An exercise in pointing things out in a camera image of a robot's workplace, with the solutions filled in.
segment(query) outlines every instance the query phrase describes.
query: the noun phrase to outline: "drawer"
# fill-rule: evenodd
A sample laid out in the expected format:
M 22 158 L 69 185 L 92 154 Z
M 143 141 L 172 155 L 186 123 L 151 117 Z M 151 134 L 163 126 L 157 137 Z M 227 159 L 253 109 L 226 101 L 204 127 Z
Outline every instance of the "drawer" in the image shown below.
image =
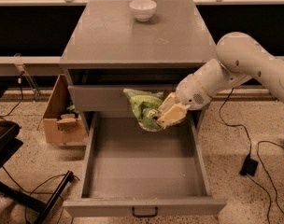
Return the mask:
M 176 89 L 173 85 L 95 85 L 69 86 L 69 93 L 77 110 L 131 112 L 132 108 L 123 90 L 135 89 L 142 91 L 163 91 L 167 96 Z
M 94 112 L 72 217 L 216 215 L 191 113 L 178 126 L 143 131 L 134 118 Z

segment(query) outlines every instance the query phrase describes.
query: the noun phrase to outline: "gray cabinet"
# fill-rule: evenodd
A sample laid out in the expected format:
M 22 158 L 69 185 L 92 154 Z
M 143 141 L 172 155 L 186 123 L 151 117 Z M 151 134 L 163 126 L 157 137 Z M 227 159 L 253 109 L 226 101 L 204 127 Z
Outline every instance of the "gray cabinet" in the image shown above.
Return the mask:
M 73 217 L 216 215 L 226 201 L 212 197 L 206 177 L 194 123 L 204 111 L 150 133 L 123 94 L 167 95 L 215 58 L 215 44 L 193 1 L 158 1 L 145 23 L 130 1 L 91 0 L 61 59 L 89 134 L 80 196 L 64 207 Z

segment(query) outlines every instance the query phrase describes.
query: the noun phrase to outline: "open drawer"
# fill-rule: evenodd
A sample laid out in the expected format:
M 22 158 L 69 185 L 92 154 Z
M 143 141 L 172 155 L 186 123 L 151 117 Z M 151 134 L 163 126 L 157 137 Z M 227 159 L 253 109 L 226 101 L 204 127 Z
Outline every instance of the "open drawer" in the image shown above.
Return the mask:
M 134 118 L 94 112 L 82 188 L 64 202 L 72 217 L 216 215 L 191 114 L 178 126 L 143 131 Z

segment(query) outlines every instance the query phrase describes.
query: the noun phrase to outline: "drawer handle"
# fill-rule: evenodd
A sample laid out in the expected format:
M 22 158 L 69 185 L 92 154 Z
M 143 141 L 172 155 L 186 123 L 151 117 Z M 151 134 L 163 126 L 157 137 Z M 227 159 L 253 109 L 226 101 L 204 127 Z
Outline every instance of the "drawer handle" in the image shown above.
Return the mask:
M 138 217 L 138 218 L 150 218 L 150 217 L 157 217 L 158 216 L 158 207 L 156 206 L 155 208 L 154 208 L 154 214 L 149 214 L 149 215 L 137 215 L 136 213 L 135 213 L 135 208 L 133 207 L 132 208 L 132 214 L 133 214 L 133 216 L 134 217 Z

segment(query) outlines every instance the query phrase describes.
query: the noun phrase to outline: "cardboard box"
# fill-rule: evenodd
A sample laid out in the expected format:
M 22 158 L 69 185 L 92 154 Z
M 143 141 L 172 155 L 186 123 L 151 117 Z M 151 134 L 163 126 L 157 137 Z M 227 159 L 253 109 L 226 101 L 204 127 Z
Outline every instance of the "cardboard box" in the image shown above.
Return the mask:
M 67 87 L 65 75 L 59 75 L 43 116 L 47 143 L 82 142 L 86 137 L 81 118 L 62 117 L 71 101 Z

